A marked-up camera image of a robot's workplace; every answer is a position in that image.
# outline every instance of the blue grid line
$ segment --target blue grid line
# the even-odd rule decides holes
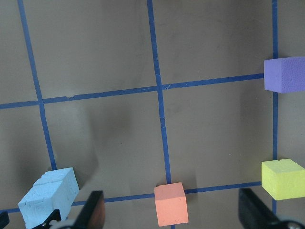
[[[60,102],[66,102],[66,101],[92,99],[92,98],[103,98],[103,97],[117,96],[117,95],[123,95],[123,94],[135,94],[135,93],[154,92],[154,91],[157,91],[156,86],[140,87],[140,88],[101,92],[101,93],[78,94],[78,95],[75,95],[73,97],[49,98],[49,99],[43,99],[43,103],[44,104],[60,103]]]
[[[47,119],[46,119],[46,115],[45,115],[41,89],[40,89],[39,81],[38,81],[38,77],[37,77],[36,64],[35,64],[34,54],[33,54],[33,50],[32,50],[30,32],[29,32],[29,27],[28,27],[28,23],[27,23],[27,18],[25,15],[23,0],[18,0],[18,7],[19,7],[22,28],[23,28],[24,39],[25,39],[25,43],[27,46],[28,57],[29,57],[30,66],[31,66],[30,68],[32,71],[32,77],[33,77],[33,81],[34,81],[34,85],[35,85],[35,91],[36,91],[36,95],[37,95],[37,99],[38,99],[38,103],[39,103],[41,123],[42,123],[44,137],[45,137],[45,141],[46,141],[46,145],[47,145],[47,149],[48,149],[48,153],[49,153],[50,163],[51,163],[52,170],[56,170],[57,166],[56,166],[54,153],[53,153],[53,149],[52,149],[52,144],[51,144],[51,140],[50,140],[50,134],[49,134]]]
[[[24,107],[24,106],[36,106],[36,105],[38,105],[38,101],[26,101],[26,102],[16,102],[16,103],[9,103],[9,104],[0,104],[0,110],[16,108],[16,107]]]
[[[159,61],[158,61],[157,39],[156,39],[156,31],[155,31],[155,26],[154,26],[154,15],[153,15],[153,3],[152,2],[153,2],[153,0],[147,0],[148,20],[149,20],[149,28],[150,28],[150,33],[151,33],[151,42],[152,42],[153,66],[154,66],[154,72],[155,72],[156,81],[157,81],[159,116],[160,116],[161,134],[162,134],[162,143],[163,143],[166,182],[168,184],[170,184],[172,182],[172,178],[171,178],[170,158],[169,158],[169,152],[168,152],[167,133],[166,133],[166,125],[165,125],[163,86],[162,86],[160,67],[159,67]]]
[[[278,58],[278,26],[277,26],[277,0],[272,0],[272,43],[273,59]],[[278,93],[273,92],[273,150],[272,159],[277,160],[278,148]],[[272,199],[272,212],[276,214],[276,200]]]
[[[256,79],[263,79],[264,74],[252,74],[252,75],[240,75],[240,76],[232,76],[232,77],[225,77],[225,78],[216,78],[216,79],[209,79],[209,80],[198,80],[198,81],[190,81],[190,82],[183,82],[183,83],[172,83],[172,84],[165,84],[163,85],[163,89],[173,89],[173,88],[182,88],[182,87],[194,87],[194,86],[202,86],[202,85],[211,85],[217,83],[230,83],[236,81],[244,81],[244,80],[256,80]]]
[[[185,194],[201,193],[201,192],[228,190],[228,189],[236,189],[236,188],[243,188],[243,187],[255,187],[255,186],[260,186],[261,184],[262,183],[260,181],[257,181],[257,182],[249,182],[249,183],[241,183],[241,184],[233,184],[233,185],[221,185],[221,186],[213,186],[213,187],[186,189],[186,190],[184,190],[184,192],[185,192]],[[111,203],[111,202],[119,202],[119,201],[135,200],[135,199],[146,199],[146,198],[154,198],[154,193],[125,196],[125,197],[105,198],[104,201],[105,201],[105,203]],[[72,204],[72,206],[82,206],[82,205],[85,205],[85,203],[86,203],[86,201],[76,201]],[[9,213],[20,212],[19,208],[3,209],[3,210],[0,210],[0,213],[3,211],[7,211]]]

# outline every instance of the orange foam cube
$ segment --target orange foam cube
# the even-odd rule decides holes
[[[189,222],[186,197],[181,182],[155,187],[154,199],[159,227]]]

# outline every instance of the light blue foam block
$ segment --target light blue foam block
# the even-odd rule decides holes
[[[55,209],[66,219],[78,193],[73,168],[46,172],[18,204],[25,227],[31,229],[43,223]]]

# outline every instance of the purple foam cube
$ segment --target purple foam cube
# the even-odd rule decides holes
[[[305,57],[264,61],[265,89],[279,93],[305,91]]]

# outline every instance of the yellow foam cube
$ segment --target yellow foam cube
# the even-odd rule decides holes
[[[275,200],[305,197],[305,169],[290,159],[264,161],[262,186]]]

